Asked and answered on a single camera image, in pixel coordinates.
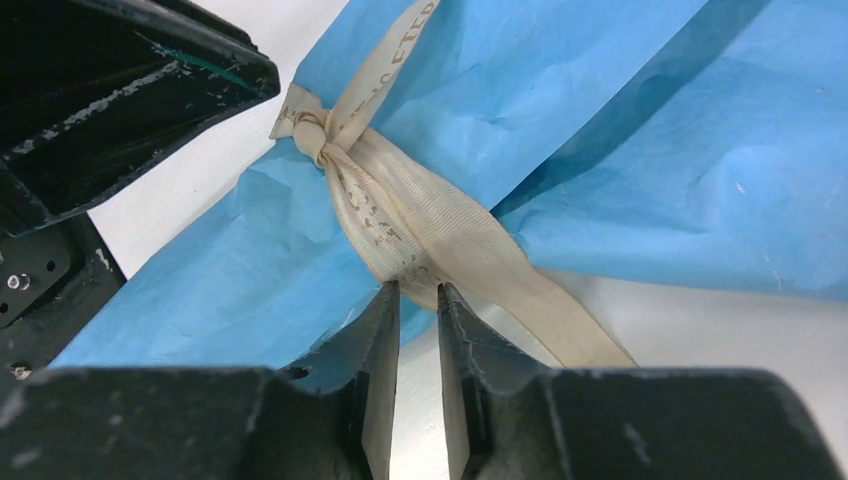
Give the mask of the cream ribbon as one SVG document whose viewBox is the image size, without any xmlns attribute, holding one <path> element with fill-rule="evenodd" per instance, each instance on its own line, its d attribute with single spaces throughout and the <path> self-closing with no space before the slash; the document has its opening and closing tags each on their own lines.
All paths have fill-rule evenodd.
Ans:
<svg viewBox="0 0 848 480">
<path fill-rule="evenodd" d="M 434 1 L 412 3 L 333 107 L 291 84 L 271 137 L 291 138 L 324 171 L 338 222 L 377 280 L 397 282 L 431 311 L 439 285 L 454 283 L 511 314 L 563 366 L 632 366 L 485 208 L 371 127 L 436 9 Z"/>
</svg>

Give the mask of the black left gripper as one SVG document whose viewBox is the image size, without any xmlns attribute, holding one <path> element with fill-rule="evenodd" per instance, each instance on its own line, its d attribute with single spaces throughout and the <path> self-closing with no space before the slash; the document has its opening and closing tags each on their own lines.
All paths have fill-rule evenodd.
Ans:
<svg viewBox="0 0 848 480">
<path fill-rule="evenodd" d="M 47 366 L 126 283 L 90 217 L 23 232 L 1 192 L 1 368 Z"/>
</svg>

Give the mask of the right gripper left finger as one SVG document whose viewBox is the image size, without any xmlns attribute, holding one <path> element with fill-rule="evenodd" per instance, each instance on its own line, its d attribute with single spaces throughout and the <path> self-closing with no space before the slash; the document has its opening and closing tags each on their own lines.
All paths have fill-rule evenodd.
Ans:
<svg viewBox="0 0 848 480">
<path fill-rule="evenodd" d="M 278 369 L 64 368 L 1 404 L 5 479 L 385 479 L 399 288 Z"/>
</svg>

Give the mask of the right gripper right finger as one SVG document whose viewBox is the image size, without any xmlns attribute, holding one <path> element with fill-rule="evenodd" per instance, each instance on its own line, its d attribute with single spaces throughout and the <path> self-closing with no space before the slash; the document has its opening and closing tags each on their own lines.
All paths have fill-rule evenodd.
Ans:
<svg viewBox="0 0 848 480">
<path fill-rule="evenodd" d="M 438 337 L 453 479 L 838 479 L 796 393 L 747 368 L 548 367 L 451 284 Z"/>
</svg>

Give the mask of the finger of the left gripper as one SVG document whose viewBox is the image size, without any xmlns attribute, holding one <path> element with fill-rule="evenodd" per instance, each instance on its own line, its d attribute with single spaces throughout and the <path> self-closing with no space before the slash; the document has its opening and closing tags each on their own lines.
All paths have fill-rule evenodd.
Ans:
<svg viewBox="0 0 848 480">
<path fill-rule="evenodd" d="M 249 35 L 191 1 L 1 5 L 1 230 L 114 196 L 280 92 Z"/>
</svg>

